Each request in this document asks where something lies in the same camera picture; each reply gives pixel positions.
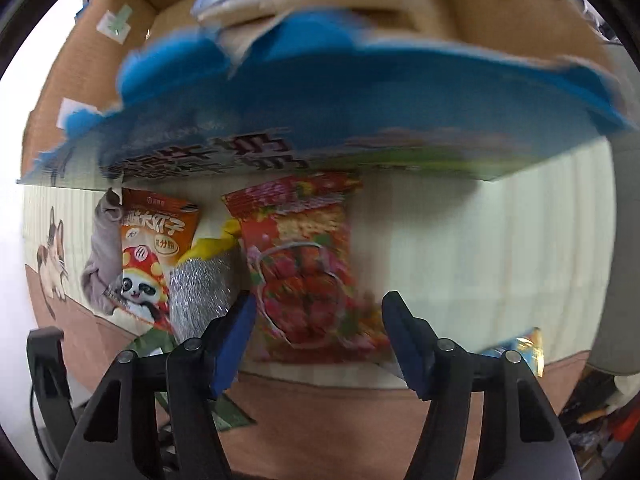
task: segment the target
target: white wall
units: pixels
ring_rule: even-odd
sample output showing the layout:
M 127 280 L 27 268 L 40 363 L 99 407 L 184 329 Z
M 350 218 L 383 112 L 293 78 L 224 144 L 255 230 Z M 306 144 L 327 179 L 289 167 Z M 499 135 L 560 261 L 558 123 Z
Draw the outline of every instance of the white wall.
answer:
M 25 344 L 36 328 L 22 252 L 22 132 L 82 0 L 59 0 L 33 29 L 0 80 L 0 424 L 32 471 L 44 478 L 28 411 Z

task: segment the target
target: silver glittery object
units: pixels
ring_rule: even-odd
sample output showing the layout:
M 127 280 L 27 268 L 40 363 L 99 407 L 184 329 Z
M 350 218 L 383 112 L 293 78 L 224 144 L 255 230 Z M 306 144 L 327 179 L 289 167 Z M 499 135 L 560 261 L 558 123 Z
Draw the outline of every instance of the silver glittery object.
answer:
M 243 269 L 237 246 L 175 267 L 169 278 L 169 319 L 178 344 L 202 336 L 212 319 L 227 313 L 240 291 Z

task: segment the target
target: cartoon panda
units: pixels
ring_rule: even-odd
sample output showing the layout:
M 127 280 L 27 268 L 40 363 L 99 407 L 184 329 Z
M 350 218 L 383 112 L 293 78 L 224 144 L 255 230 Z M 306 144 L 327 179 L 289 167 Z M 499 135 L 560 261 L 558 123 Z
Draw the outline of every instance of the cartoon panda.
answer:
M 122 297 L 134 316 L 169 327 L 166 282 L 158 257 L 146 245 L 122 251 Z

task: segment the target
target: red snack bag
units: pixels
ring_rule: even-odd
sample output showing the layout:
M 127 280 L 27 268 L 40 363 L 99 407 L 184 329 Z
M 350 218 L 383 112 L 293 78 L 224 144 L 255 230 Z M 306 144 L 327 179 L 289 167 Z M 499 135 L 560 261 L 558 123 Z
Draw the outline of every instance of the red snack bag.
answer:
M 122 189 L 122 205 L 122 280 L 109 297 L 137 318 L 171 332 L 169 273 L 191 247 L 198 208 L 135 189 Z
M 361 185 L 349 173 L 318 173 L 223 196 L 240 220 L 262 314 L 252 357 L 331 363 L 388 349 L 380 315 L 354 300 L 342 202 Z

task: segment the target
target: white sticker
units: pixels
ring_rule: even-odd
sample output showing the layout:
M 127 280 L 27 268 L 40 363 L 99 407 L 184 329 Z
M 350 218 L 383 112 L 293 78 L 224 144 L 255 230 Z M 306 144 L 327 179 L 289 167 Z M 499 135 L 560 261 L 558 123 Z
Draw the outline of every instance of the white sticker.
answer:
M 69 117 L 69 115 L 71 115 L 72 113 L 77 112 L 78 110 L 88 110 L 93 113 L 98 112 L 98 108 L 96 108 L 95 106 L 63 97 L 62 103 L 60 104 L 60 111 L 58 112 L 58 120 L 56 121 L 56 126 L 61 130 L 64 130 L 66 118 Z
M 110 10 L 107 10 L 97 27 L 95 27 L 95 30 L 117 41 L 119 44 L 123 44 L 131 30 L 131 25 L 129 25 L 129 23 L 122 23 L 121 26 L 113 28 L 114 22 L 116 22 L 116 15 Z

